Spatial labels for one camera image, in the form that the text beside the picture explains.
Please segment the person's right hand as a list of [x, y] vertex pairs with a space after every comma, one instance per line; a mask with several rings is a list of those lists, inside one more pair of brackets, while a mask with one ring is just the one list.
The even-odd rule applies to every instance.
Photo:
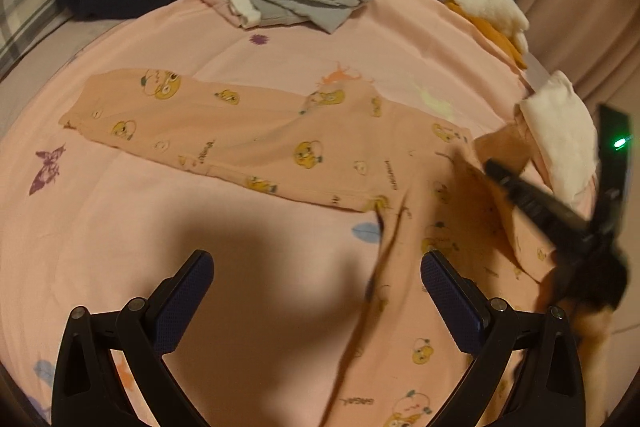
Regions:
[[601, 426], [606, 420], [606, 363], [612, 318], [611, 307], [604, 306], [597, 310], [585, 303], [578, 303], [572, 318], [572, 332], [577, 339], [577, 353], [585, 387], [588, 427]]

